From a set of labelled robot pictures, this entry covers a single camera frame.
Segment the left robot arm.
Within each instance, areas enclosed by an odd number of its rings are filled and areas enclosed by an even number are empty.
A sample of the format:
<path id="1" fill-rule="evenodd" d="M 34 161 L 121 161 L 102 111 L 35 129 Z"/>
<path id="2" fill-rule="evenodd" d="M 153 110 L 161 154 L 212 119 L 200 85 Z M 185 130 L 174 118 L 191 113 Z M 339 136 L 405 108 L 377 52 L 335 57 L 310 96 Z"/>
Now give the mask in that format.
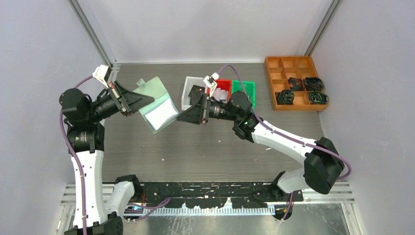
<path id="1" fill-rule="evenodd" d="M 105 128 L 102 121 L 114 114 L 128 117 L 154 102 L 154 98 L 110 82 L 96 100 L 78 87 L 63 92 L 60 127 L 75 173 L 76 211 L 69 235 L 121 235 L 129 202 L 142 198 L 136 175 L 117 177 L 108 201 L 103 196 L 102 164 Z"/>

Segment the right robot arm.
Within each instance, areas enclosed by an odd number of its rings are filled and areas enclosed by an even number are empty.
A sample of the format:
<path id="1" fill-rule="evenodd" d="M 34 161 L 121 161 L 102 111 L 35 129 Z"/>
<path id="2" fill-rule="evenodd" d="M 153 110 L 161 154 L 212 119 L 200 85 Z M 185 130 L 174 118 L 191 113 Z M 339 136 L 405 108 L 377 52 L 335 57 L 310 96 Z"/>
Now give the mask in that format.
<path id="1" fill-rule="evenodd" d="M 190 108 L 177 116 L 177 121 L 200 125 L 211 118 L 232 121 L 232 130 L 240 139 L 270 147 L 302 165 L 298 170 L 279 173 L 272 181 L 269 194 L 278 201 L 307 188 L 328 194 L 345 168 L 331 140 L 308 139 L 271 125 L 252 110 L 243 91 L 234 92 L 227 103 L 201 93 Z"/>

